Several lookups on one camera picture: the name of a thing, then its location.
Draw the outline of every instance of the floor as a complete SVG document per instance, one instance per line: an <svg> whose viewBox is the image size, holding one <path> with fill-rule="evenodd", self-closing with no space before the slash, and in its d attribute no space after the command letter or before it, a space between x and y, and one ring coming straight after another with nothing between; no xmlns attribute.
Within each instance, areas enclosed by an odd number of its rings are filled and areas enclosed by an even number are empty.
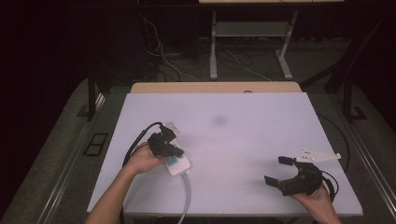
<svg viewBox="0 0 396 224"><path fill-rule="evenodd" d="M186 58L177 49L164 48L167 62L159 65L151 81L211 81L209 79L207 39L200 39L200 54ZM286 59L293 81L302 82L336 63L344 54L348 40L333 39L292 41ZM218 48L218 81L284 81L277 63L275 49L279 39L220 39ZM174 68L181 71L180 76ZM363 92L353 90L353 106L358 106L366 119L346 122L341 114L341 92L327 94L323 78L303 89L318 113L323 129L334 149L342 154L340 163L347 165L347 144L350 164L346 172L363 208L362 217L342 217L344 223L395 223L394 211L389 209L378 177L383 176L388 186L395 189L396 136L380 114L369 103ZM34 166L26 176L1 223L82 223L95 181L106 155L106 148L117 124L124 97L130 87L115 86L107 94L98 94L97 112L87 121L87 80L70 97L64 112L53 128ZM102 153L98 157L83 155L95 133L105 133ZM368 152L376 162L380 174L374 174L363 161ZM184 223L312 223L310 217L268 218L192 218ZM178 218L145 218L135 223L176 223Z"/></svg>

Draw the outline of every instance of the white tag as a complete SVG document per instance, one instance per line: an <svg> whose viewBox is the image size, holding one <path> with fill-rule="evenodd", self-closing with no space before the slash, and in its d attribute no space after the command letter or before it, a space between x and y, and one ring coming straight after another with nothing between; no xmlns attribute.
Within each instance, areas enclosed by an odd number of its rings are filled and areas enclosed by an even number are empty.
<svg viewBox="0 0 396 224"><path fill-rule="evenodd" d="M163 126L174 131L175 133L180 133L180 131L173 122L166 122Z"/></svg>
<svg viewBox="0 0 396 224"><path fill-rule="evenodd" d="M341 159L340 153L330 154L325 152L313 151L302 149L300 155L296 158L299 162L319 162L319 161L331 161Z"/></svg>

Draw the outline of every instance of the wrist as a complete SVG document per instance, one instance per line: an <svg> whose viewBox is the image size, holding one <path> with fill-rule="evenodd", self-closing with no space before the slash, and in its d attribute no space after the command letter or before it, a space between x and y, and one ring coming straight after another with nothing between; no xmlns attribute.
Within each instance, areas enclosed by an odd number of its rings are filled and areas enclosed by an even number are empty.
<svg viewBox="0 0 396 224"><path fill-rule="evenodd" d="M133 166L124 166L124 167L121 168L120 174L121 175L127 175L129 177L135 177L139 173L137 172L137 170Z"/></svg>
<svg viewBox="0 0 396 224"><path fill-rule="evenodd" d="M341 224L341 220L340 218L334 214L331 217L326 218L326 220L324 222L321 222L321 224Z"/></svg>

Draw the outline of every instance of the white cable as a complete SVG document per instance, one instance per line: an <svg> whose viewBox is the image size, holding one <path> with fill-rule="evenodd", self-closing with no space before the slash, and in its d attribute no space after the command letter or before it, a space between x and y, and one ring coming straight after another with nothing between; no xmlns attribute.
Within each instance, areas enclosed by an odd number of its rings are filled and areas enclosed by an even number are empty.
<svg viewBox="0 0 396 224"><path fill-rule="evenodd" d="M160 38L158 37L158 33L157 33L157 27L154 24L152 24L148 19L146 19L142 14L140 14L140 12L138 12L137 14L139 14L139 16L143 20L145 20L148 24L150 24L152 27L154 27L154 33L155 33L155 36L157 37L157 41L158 41L158 46L155 49L155 50L157 50L160 47L160 45L161 45Z"/></svg>
<svg viewBox="0 0 396 224"><path fill-rule="evenodd" d="M158 41L158 46L157 46L157 48L156 48L155 50L160 49L161 55L163 56L163 59L169 64L169 66L171 66L173 69L175 69L179 74L181 74L181 75L183 75L183 76L185 76L185 77L192 78L192 79L194 79L195 81L199 81L196 77L188 76L187 74L185 74L185 73L183 73L183 72L177 70L172 64L170 64L170 63L166 60L165 55L163 54L163 43L161 43L160 38L158 37L157 27L156 27L154 24L152 24L149 20L147 20L142 14L140 14L140 12L138 12L138 14L139 14L139 16L140 16L143 20L145 20L148 24L150 24L152 27L154 27L154 33L155 33L155 36L157 37L157 41ZM149 51L148 51L148 53L151 54L151 55L153 55L153 56L160 56L160 55L155 55L154 53L151 53L151 52L149 52Z"/></svg>
<svg viewBox="0 0 396 224"><path fill-rule="evenodd" d="M226 51L227 53L231 54L231 56L233 56L233 54L232 54L230 51L228 51L228 50L225 50L225 51ZM233 56L233 57L236 59L236 61L237 61L243 68L245 68L245 69L246 69L247 71L249 71L250 73L253 73L253 74L255 74L255 75L259 76L259 77L263 77L263 78L267 79L268 81L273 81L273 80L269 79L268 77L265 77L265 76L260 75L260 74L258 74L258 73L256 73L256 72L251 71L250 69L246 68L235 56Z"/></svg>
<svg viewBox="0 0 396 224"><path fill-rule="evenodd" d="M186 216L187 210L189 209L190 206L190 201L191 201L191 189L190 189L190 181L189 181L189 177L187 176L187 174L190 171L187 171L186 173L181 174L181 176L183 177L184 180L184 184L186 185L186 204L184 206L184 211L183 211L183 215L181 216L180 220L178 221L177 224L181 224L181 222L184 219L184 216Z"/></svg>
<svg viewBox="0 0 396 224"><path fill-rule="evenodd" d="M166 60L165 56L163 55L163 44L162 44L161 42L160 42L160 52L161 52L161 55L163 56L163 59L169 64L169 66L171 66L173 69L175 69L179 74L181 74L181 75L183 75L183 76L185 76L185 77L193 78L195 81L199 81L196 77L188 76L187 74L185 74L185 73L183 73L183 72L177 70L171 63L169 63L169 62Z"/></svg>

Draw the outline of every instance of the dark background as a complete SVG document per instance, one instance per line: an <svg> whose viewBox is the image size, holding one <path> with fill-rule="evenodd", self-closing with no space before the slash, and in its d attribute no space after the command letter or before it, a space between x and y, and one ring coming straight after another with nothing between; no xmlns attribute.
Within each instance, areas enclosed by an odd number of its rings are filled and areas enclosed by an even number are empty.
<svg viewBox="0 0 396 224"><path fill-rule="evenodd" d="M303 8L293 39L353 40L365 35L390 9L390 2L350 0L341 6ZM290 11L287 7L276 10L284 14ZM394 130L395 12L393 9L379 27L352 70L357 85ZM185 50L192 57L196 53L196 37L210 34L210 11L156 11L149 15L157 22L165 44ZM230 11L221 16L225 20L262 17L257 10L248 18L246 15ZM71 93L90 72L103 92L112 86L148 80L155 72L146 53L152 35L133 10L77 9L65 1L0 2L1 123L5 140L0 148L0 217Z"/></svg>

